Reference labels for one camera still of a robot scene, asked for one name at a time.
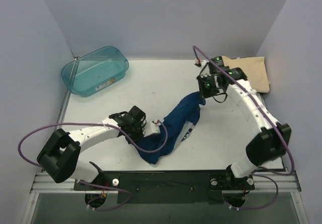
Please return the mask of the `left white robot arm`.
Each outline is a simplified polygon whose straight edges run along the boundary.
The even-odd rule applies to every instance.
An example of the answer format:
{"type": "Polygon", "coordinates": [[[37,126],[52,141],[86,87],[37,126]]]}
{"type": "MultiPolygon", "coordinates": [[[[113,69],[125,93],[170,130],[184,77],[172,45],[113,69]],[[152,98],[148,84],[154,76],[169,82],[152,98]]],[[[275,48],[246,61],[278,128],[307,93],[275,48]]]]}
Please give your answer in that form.
{"type": "Polygon", "coordinates": [[[121,135],[133,141],[143,138],[146,114],[137,106],[130,111],[111,114],[93,126],[70,132],[62,128],[54,131],[37,156],[39,165],[56,183],[68,178],[85,181],[93,190],[102,187],[104,178],[93,162],[85,162],[79,156],[98,143],[121,135]]]}

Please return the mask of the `blue t shirt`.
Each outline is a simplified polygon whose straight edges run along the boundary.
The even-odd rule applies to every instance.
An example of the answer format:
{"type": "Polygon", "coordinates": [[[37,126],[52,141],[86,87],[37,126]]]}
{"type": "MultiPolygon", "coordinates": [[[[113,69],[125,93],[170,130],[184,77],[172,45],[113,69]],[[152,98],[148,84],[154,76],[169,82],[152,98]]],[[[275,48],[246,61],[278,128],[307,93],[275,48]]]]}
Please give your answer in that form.
{"type": "Polygon", "coordinates": [[[157,164],[160,158],[171,154],[180,143],[192,133],[200,119],[201,106],[206,101],[199,92],[185,96],[178,105],[163,119],[160,134],[148,136],[136,144],[149,151],[138,150],[140,157],[149,164],[157,164]]]}

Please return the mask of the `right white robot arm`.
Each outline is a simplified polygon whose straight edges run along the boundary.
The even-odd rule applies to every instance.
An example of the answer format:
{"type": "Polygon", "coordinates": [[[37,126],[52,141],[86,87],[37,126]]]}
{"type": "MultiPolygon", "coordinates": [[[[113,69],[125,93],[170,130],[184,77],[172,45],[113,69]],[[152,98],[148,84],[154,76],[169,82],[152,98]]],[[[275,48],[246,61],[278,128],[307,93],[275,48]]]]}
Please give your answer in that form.
{"type": "Polygon", "coordinates": [[[220,94],[230,97],[249,124],[254,138],[246,146],[245,155],[229,166],[230,173],[224,181],[229,188],[236,188],[243,177],[263,164],[274,161],[287,153],[291,128],[281,124],[263,105],[257,91],[251,87],[247,76],[240,68],[211,71],[197,76],[199,91],[204,99],[220,94]]]}

